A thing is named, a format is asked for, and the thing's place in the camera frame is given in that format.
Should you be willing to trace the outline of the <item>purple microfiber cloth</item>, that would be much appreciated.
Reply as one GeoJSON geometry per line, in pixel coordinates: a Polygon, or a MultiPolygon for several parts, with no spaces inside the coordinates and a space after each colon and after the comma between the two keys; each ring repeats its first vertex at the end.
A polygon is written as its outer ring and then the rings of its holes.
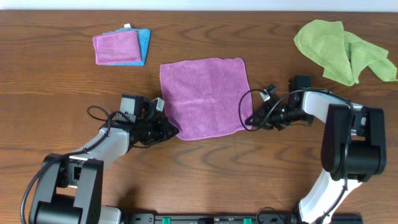
{"type": "Polygon", "coordinates": [[[160,66],[165,114],[178,138],[193,141],[243,129],[253,114],[244,60],[205,58],[160,66]]]}

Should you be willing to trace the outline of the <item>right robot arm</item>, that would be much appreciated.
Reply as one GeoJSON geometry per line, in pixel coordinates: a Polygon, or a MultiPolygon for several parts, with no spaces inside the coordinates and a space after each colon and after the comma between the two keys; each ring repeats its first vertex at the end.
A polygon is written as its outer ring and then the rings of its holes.
{"type": "Polygon", "coordinates": [[[289,213],[265,207],[257,223],[362,223],[361,215],[337,214],[343,200],[386,167],[384,112],[351,102],[330,90],[314,88],[310,76],[289,80],[289,92],[279,97],[271,84],[259,90],[261,107],[240,119],[247,131],[284,130],[294,124],[324,122],[322,171],[309,193],[289,213]]]}

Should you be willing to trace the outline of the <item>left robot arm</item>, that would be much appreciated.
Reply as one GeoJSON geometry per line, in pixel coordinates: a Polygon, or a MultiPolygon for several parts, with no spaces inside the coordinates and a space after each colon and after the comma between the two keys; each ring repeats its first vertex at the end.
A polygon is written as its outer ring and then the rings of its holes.
{"type": "Polygon", "coordinates": [[[132,148],[149,148],[179,130],[170,124],[161,98],[123,94],[120,108],[104,108],[103,125],[84,146],[45,157],[21,202],[22,223],[130,223],[128,214],[102,204],[103,176],[132,148]]]}

